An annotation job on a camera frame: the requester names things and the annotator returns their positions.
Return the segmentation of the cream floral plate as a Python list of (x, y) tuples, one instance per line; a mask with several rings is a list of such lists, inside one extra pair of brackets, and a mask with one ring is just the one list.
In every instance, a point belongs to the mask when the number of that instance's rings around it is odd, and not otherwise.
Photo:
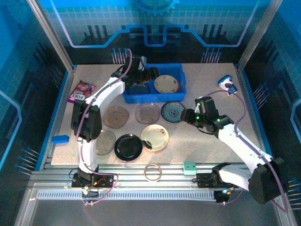
[(180, 85), (176, 78), (170, 75), (161, 75), (154, 81), (154, 87), (159, 93), (175, 93)]

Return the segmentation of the blue and white patterned plate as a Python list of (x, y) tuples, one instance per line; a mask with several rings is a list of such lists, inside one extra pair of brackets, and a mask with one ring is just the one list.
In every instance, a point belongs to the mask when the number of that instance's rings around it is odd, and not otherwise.
[(170, 123), (180, 123), (182, 120), (180, 115), (185, 109), (185, 106), (177, 101), (169, 101), (163, 104), (161, 108), (161, 116)]

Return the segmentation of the dark smoky translucent plate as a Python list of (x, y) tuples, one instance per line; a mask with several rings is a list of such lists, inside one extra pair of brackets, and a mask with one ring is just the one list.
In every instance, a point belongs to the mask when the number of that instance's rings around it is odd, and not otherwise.
[(149, 94), (151, 89), (148, 84), (135, 84), (129, 88), (130, 95), (144, 95)]

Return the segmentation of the cream gold-rimmed plate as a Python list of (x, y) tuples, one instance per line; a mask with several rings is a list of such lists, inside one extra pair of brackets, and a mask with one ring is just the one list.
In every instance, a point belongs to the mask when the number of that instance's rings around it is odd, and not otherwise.
[(167, 129), (158, 124), (147, 126), (141, 132), (142, 144), (152, 152), (163, 150), (169, 141)]

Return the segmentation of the clear square glass plate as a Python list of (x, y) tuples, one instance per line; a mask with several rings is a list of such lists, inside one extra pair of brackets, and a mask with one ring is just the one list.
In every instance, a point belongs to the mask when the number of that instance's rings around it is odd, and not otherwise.
[(160, 118), (160, 108), (155, 103), (142, 103), (136, 107), (135, 119), (141, 124), (154, 124)]

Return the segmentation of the black plate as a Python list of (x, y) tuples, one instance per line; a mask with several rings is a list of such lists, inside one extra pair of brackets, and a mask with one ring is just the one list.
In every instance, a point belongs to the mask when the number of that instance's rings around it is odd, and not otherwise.
[(140, 138), (134, 134), (120, 136), (114, 146), (115, 155), (123, 161), (132, 161), (138, 158), (143, 150)]

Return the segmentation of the blue plastic bin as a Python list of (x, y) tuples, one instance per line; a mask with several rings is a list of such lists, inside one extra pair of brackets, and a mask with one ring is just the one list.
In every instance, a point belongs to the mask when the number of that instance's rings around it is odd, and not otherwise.
[(166, 63), (166, 64), (147, 64), (146, 68), (156, 67), (160, 71), (160, 75), (170, 75), (176, 78), (181, 88), (177, 93), (163, 94), (159, 93), (154, 87), (154, 81), (149, 81), (146, 84), (150, 87), (150, 93), (144, 95), (130, 95), (129, 88), (122, 93), (122, 96), (127, 104), (139, 103), (158, 103), (168, 101), (183, 101), (186, 95), (186, 78), (180, 63)]

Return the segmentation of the white and blue snack packet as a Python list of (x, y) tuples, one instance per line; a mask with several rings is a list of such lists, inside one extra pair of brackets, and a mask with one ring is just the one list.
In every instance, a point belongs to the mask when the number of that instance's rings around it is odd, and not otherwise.
[(218, 81), (218, 86), (226, 91), (226, 94), (228, 96), (233, 95), (234, 93), (237, 93), (238, 89), (235, 86), (233, 82), (233, 77), (231, 75), (225, 75)]

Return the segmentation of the mint green block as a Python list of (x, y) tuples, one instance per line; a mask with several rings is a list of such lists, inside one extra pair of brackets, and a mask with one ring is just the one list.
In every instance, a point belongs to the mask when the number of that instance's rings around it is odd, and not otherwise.
[(196, 175), (197, 173), (196, 163), (193, 161), (183, 162), (183, 173), (184, 175)]

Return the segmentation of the purple candy bag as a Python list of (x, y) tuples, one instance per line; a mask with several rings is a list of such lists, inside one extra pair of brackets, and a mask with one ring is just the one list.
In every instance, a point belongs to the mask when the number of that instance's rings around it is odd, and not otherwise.
[(69, 95), (67, 102), (75, 103), (77, 100), (85, 100), (91, 96), (95, 88), (96, 86), (94, 84), (80, 80)]

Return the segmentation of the blue block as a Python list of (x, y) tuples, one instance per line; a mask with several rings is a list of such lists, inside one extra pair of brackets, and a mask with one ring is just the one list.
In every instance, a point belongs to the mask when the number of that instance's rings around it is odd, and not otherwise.
[(64, 144), (69, 142), (70, 137), (68, 135), (58, 135), (52, 136), (52, 143), (53, 144)]

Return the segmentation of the grey metal base tray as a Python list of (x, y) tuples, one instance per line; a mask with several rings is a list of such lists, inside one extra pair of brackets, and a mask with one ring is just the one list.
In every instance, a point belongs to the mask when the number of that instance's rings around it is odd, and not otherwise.
[(40, 200), (40, 190), (26, 190), (13, 226), (301, 226), (293, 211), (257, 204), (249, 193), (231, 196), (231, 203), (190, 200)]

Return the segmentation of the aluminium front rail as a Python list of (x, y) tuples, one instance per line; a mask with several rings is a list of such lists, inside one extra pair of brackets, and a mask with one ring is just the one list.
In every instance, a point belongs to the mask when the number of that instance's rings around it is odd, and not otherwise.
[[(100, 174), (115, 174), (115, 189), (123, 190), (190, 190), (197, 189), (193, 175), (184, 175), (182, 164), (161, 164), (162, 173), (151, 167), (144, 171), (146, 164), (102, 164)], [(62, 189), (71, 187), (77, 170), (69, 168), (51, 168), (35, 171), (31, 174), (28, 186), (40, 185), (51, 187), (52, 184)], [(220, 170), (223, 181), (242, 187), (243, 180), (251, 179), (251, 172), (245, 164), (232, 163)]]

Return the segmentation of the aluminium frame post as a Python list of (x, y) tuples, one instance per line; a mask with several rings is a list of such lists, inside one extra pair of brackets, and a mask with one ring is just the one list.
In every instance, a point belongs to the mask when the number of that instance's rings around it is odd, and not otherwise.
[(43, 31), (47, 35), (52, 46), (54, 47), (59, 58), (61, 59), (66, 70), (68, 72), (72, 73), (74, 71), (73, 63), (72, 63), (66, 49), (64, 48), (61, 40), (59, 39), (55, 29), (53, 28), (50, 20), (48, 19), (44, 9), (42, 8), (41, 4), (39, 3), (38, 0), (26, 0), (26, 1), (27, 1), (28, 5), (30, 6), (30, 8), (32, 9), (35, 17), (37, 18)]
[(238, 64), (237, 72), (241, 73), (254, 53), (256, 47), (258, 46), (260, 40), (265, 34), (267, 28), (269, 27), (273, 17), (277, 13), (279, 7), (281, 6), (283, 0), (271, 0), (268, 7), (266, 8), (261, 20), (259, 21), (248, 45), (246, 46)]

